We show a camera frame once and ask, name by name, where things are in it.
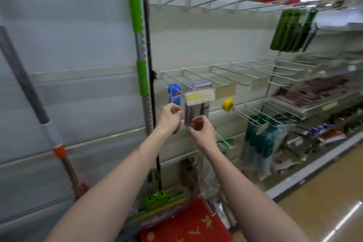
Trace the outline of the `person's right hand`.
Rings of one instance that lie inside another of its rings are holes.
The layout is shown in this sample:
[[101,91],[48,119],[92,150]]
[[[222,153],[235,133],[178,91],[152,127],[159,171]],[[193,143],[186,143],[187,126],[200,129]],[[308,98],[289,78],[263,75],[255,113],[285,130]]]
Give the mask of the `person's right hand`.
[[207,155],[211,151],[218,150],[216,132],[207,116],[197,116],[193,118],[192,122],[200,122],[200,131],[197,134],[191,134],[198,149],[204,155]]

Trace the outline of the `person's left hand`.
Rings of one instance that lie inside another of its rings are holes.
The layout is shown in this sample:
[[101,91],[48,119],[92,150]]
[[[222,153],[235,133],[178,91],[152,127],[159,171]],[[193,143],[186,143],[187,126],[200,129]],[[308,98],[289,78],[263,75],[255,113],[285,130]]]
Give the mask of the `person's left hand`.
[[178,124],[177,115],[175,115],[177,110],[183,110],[183,108],[174,103],[169,103],[162,108],[155,128],[157,134],[169,136],[175,133]]

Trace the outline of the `grey packet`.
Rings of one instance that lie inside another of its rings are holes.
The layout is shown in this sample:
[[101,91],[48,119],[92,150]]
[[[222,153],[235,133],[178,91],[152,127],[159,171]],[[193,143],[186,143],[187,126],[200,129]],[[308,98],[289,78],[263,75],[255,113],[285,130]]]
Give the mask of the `grey packet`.
[[[203,89],[203,88],[213,87],[213,83],[208,81],[207,79],[192,80],[188,82],[188,85],[191,86],[193,89]],[[184,125],[190,126],[193,118],[197,116],[205,115],[208,117],[209,108],[210,108],[210,102],[194,106],[185,105]]]

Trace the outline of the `person's right forearm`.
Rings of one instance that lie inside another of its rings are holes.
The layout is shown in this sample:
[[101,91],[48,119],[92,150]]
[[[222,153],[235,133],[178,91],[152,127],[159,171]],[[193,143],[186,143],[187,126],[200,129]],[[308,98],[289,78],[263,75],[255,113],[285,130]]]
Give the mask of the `person's right forearm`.
[[299,225],[245,177],[218,149],[198,148],[213,167],[231,211],[248,242],[310,242]]

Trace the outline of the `blue hanging packet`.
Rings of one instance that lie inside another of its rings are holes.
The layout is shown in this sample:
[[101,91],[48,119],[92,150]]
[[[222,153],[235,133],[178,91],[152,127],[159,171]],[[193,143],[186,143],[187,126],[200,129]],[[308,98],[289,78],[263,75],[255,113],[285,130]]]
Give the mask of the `blue hanging packet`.
[[167,86],[168,102],[181,106],[182,86],[174,83]]

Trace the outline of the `white and yellow price label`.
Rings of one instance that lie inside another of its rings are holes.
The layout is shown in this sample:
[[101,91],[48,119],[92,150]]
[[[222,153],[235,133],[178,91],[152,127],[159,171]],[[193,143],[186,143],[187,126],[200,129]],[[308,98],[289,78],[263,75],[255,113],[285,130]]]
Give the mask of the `white and yellow price label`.
[[214,88],[202,88],[198,90],[188,91],[185,93],[185,101],[187,106],[200,105],[215,100]]

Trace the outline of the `small green box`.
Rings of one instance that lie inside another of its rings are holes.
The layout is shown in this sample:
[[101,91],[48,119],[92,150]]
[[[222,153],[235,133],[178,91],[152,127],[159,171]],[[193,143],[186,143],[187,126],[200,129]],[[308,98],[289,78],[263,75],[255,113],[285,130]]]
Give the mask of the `small green box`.
[[216,143],[221,153],[223,153],[225,156],[229,150],[235,148],[234,139],[220,140]]

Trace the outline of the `yellow tape measure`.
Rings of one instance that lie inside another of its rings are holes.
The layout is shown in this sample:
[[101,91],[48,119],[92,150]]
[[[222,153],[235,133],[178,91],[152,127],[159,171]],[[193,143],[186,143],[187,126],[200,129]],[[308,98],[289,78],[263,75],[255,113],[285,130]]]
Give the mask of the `yellow tape measure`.
[[222,104],[222,109],[225,112],[233,111],[235,109],[235,104],[234,104],[233,98],[229,97],[229,98],[225,99]]

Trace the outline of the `beige price tag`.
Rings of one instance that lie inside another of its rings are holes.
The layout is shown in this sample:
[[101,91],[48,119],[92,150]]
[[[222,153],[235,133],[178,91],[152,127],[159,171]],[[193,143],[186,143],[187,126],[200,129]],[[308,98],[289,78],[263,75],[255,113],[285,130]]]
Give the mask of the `beige price tag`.
[[260,78],[256,78],[253,79],[251,81],[251,91],[255,92],[258,91],[262,88],[265,88],[268,86],[270,81],[270,77],[269,76],[264,76],[264,77],[260,77]]
[[215,100],[230,98],[235,95],[237,83],[230,83],[219,86],[215,89]]

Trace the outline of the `clear hanging packets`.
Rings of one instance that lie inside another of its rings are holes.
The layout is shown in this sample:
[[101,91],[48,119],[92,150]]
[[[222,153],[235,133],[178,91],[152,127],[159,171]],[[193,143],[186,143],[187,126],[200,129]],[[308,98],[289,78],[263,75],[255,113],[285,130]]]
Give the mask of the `clear hanging packets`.
[[227,229],[237,226],[215,172],[206,157],[194,156],[182,160],[180,180],[182,186],[193,197],[202,198],[212,215],[218,215]]

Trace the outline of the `bunch of teal packets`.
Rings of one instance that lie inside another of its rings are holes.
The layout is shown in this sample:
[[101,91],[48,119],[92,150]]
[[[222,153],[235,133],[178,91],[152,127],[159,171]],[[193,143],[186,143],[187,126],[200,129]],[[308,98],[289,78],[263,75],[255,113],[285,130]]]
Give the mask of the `bunch of teal packets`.
[[249,117],[241,160],[248,171],[256,171],[260,181],[271,175],[275,151],[280,147],[290,125],[278,117],[253,115]]

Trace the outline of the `red patterned doormat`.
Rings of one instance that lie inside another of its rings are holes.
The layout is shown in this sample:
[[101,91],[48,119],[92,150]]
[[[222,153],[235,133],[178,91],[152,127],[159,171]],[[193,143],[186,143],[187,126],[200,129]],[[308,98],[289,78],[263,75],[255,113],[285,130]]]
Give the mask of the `red patterned doormat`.
[[233,242],[229,230],[203,198],[139,233],[139,242]]

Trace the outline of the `pile of dark red packets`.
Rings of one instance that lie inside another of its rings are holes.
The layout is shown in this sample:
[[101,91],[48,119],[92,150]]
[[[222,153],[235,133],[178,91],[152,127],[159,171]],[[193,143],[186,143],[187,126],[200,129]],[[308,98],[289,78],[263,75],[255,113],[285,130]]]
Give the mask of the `pile of dark red packets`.
[[294,107],[308,108],[358,89],[360,89],[360,84],[351,78],[334,76],[306,81],[302,87],[294,90],[280,88],[275,94],[275,98]]

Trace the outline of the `white blue red packet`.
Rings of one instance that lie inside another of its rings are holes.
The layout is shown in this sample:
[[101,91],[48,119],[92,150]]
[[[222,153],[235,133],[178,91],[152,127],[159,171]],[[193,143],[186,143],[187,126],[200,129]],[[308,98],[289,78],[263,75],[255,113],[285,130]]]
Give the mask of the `white blue red packet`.
[[302,132],[302,135],[317,139],[321,145],[327,145],[347,138],[347,135],[338,130],[341,126],[333,122],[324,122],[323,124],[308,128]]

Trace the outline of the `bunch of dark green packets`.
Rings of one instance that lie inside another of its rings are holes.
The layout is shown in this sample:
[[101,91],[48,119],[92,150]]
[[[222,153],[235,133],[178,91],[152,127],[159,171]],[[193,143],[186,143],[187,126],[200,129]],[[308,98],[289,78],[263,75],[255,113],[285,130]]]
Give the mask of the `bunch of dark green packets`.
[[270,44],[270,50],[298,52],[307,39],[318,10],[287,9],[282,11]]

